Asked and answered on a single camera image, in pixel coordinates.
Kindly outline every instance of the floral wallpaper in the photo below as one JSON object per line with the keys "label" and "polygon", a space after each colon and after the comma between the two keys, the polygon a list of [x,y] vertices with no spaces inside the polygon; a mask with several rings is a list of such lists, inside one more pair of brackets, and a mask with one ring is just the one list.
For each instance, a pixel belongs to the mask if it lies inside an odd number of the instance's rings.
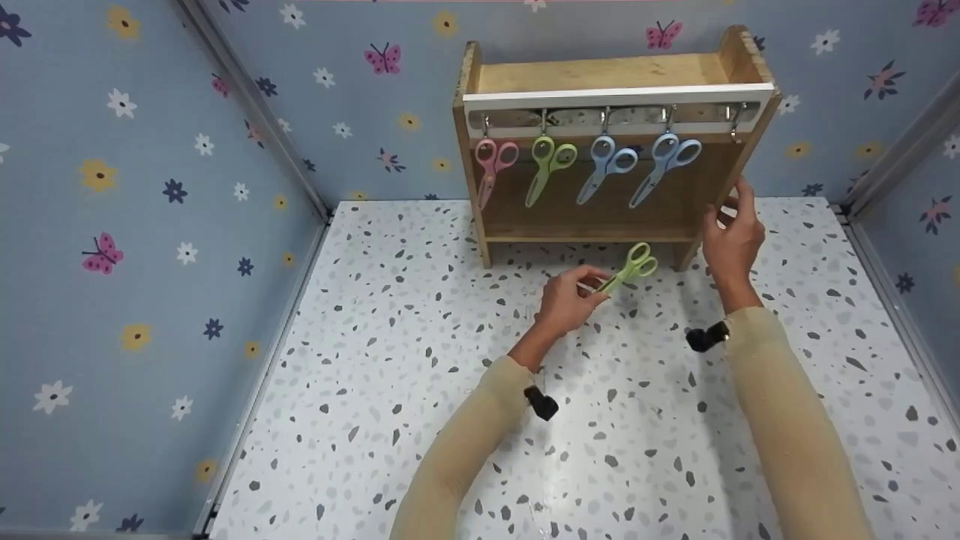
{"label": "floral wallpaper", "polygon": [[883,197],[863,226],[954,396],[960,364],[960,125]]}
{"label": "floral wallpaper", "polygon": [[320,227],[170,4],[115,1],[0,0],[0,530],[190,531]]}
{"label": "floral wallpaper", "polygon": [[956,0],[204,4],[330,201],[467,197],[450,106],[469,39],[489,62],[603,58],[712,51],[746,24],[783,92],[748,178],[831,201],[960,69]]}

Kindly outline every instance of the person's hand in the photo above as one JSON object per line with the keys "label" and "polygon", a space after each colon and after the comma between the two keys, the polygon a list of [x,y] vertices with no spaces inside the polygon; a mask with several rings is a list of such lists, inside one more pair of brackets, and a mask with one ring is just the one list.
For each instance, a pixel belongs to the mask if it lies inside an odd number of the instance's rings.
{"label": "person's hand", "polygon": [[750,284],[750,269],[766,237],[766,229],[756,218],[754,189],[740,177],[738,197],[729,196],[724,207],[736,211],[736,217],[707,206],[704,213],[704,258],[716,282],[727,313],[742,307],[762,306]]}

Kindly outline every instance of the terrazzo surface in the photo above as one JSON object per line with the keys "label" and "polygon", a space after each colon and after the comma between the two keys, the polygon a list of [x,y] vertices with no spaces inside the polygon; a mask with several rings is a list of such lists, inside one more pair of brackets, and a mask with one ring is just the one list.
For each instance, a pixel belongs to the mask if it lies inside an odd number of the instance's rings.
{"label": "terrazzo surface", "polygon": [[[754,281],[839,431],[878,539],[960,538],[960,454],[819,198],[761,199]],[[386,538],[420,457],[549,275],[628,246],[504,245],[480,265],[466,202],[342,203],[244,442],[217,540]],[[620,288],[538,374],[460,509],[458,538],[778,539],[703,260]]]}

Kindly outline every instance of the scissor rack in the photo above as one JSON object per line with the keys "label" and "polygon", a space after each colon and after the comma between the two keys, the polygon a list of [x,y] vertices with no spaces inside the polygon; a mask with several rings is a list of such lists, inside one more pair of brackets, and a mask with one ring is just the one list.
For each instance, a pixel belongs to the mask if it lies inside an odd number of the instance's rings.
{"label": "scissor rack", "polygon": [[[685,269],[700,246],[704,206],[723,202],[779,103],[773,76],[743,26],[728,28],[717,51],[706,54],[483,64],[480,45],[468,42],[453,121],[484,266],[492,264],[491,242],[645,240],[670,243],[675,267]],[[548,121],[564,111],[575,121]],[[538,166],[523,158],[497,174],[490,201],[479,209],[483,169],[472,149],[485,133],[515,142],[529,158],[545,131],[557,144],[575,144],[582,158],[601,133],[594,116],[623,118],[607,128],[618,147],[649,147],[669,126],[681,139],[700,139],[704,149],[690,165],[668,171],[635,209],[627,202],[652,162],[611,175],[578,206],[577,194],[594,168],[578,160],[552,173],[540,199],[526,208]]]}

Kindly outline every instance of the butterfly print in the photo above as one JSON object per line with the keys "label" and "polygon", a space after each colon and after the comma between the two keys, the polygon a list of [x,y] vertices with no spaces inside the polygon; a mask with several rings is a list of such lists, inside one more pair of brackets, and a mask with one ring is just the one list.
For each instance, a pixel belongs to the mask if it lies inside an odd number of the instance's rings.
{"label": "butterfly print", "polygon": [[90,256],[84,259],[84,268],[90,272],[101,272],[104,276],[109,276],[113,273],[113,265],[123,260],[123,252],[116,249],[113,236],[107,233],[101,233],[99,241],[94,236],[93,245],[97,248],[97,251],[81,252],[81,255]]}
{"label": "butterfly print", "polygon": [[960,0],[925,0],[917,8],[917,18],[914,26],[930,26],[936,28],[947,22],[947,17],[960,10]]}
{"label": "butterfly print", "polygon": [[387,44],[383,46],[382,53],[377,50],[372,43],[370,47],[372,47],[373,50],[364,51],[363,58],[373,66],[373,73],[380,75],[381,73],[396,74],[400,72],[400,66],[397,65],[397,63],[400,62],[399,45],[391,46],[388,41]]}
{"label": "butterfly print", "polygon": [[647,48],[648,49],[669,49],[673,46],[673,40],[680,33],[684,24],[680,21],[672,20],[666,27],[662,27],[657,21],[657,28],[647,27]]}

